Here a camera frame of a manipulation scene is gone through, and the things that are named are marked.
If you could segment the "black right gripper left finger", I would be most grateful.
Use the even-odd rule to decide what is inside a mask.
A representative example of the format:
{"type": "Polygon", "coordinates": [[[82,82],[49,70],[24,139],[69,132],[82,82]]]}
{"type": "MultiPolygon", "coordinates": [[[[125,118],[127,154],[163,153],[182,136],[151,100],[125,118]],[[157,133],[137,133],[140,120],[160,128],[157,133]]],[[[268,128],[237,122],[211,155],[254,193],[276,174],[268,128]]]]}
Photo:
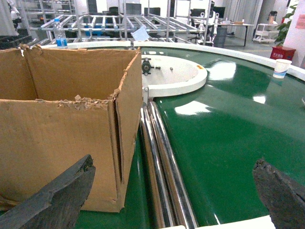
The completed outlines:
{"type": "Polygon", "coordinates": [[[86,155],[0,217],[2,229],[72,229],[91,192],[96,168],[86,155]]]}

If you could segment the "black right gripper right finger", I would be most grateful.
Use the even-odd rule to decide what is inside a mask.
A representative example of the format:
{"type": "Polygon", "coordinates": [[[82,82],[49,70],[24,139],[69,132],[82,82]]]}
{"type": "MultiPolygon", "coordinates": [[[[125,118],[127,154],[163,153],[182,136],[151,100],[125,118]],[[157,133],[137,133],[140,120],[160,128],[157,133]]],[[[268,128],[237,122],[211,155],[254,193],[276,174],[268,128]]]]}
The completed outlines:
{"type": "Polygon", "coordinates": [[[305,187],[264,159],[258,159],[252,175],[258,196],[277,229],[305,227],[305,187]]]}

